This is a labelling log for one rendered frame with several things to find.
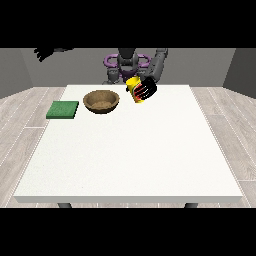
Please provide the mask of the brown wooden bowl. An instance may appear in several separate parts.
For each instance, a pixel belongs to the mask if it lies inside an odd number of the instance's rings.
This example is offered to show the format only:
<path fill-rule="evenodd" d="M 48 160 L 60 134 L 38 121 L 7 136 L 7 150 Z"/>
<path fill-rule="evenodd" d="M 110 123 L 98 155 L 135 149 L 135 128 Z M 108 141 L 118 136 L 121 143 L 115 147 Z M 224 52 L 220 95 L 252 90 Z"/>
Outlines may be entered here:
<path fill-rule="evenodd" d="M 83 98 L 85 107 L 95 114 L 107 114 L 113 111 L 120 97 L 111 90 L 95 90 L 86 94 Z"/>

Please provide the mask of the yellow cup with melon print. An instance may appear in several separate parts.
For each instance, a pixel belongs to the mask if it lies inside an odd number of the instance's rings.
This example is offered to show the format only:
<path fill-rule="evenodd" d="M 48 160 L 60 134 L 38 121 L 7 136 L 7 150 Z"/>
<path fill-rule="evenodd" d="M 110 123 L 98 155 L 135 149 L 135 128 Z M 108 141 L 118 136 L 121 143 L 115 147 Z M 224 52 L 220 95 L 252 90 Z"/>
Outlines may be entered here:
<path fill-rule="evenodd" d="M 136 103 L 142 103 L 143 100 L 135 95 L 135 89 L 141 87 L 141 80 L 139 76 L 132 77 L 126 81 L 126 85 Z"/>

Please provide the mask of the green square pad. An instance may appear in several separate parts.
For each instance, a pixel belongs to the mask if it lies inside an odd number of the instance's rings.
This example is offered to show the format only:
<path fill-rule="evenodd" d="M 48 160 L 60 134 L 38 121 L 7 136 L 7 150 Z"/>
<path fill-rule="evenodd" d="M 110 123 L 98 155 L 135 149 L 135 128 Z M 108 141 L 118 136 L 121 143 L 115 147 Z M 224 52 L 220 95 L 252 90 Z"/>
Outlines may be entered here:
<path fill-rule="evenodd" d="M 54 101 L 47 114 L 47 119 L 73 119 L 75 117 L 78 101 Z"/>

